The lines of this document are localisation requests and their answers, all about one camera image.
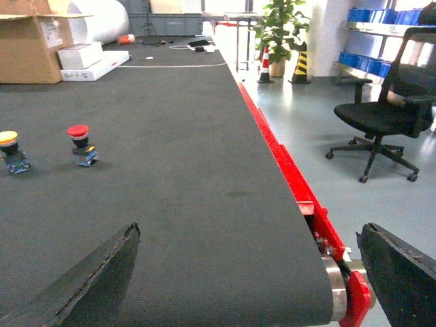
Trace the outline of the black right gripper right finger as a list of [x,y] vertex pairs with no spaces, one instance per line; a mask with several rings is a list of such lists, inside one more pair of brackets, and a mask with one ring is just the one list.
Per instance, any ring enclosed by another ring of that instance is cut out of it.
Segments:
[[435,260],[387,229],[357,233],[369,282],[391,326],[435,325]]

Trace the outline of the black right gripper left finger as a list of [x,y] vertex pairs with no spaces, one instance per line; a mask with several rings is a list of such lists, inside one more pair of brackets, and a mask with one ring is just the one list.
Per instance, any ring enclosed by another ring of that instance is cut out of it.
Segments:
[[115,326],[134,270],[140,229],[131,223],[30,301],[2,326]]

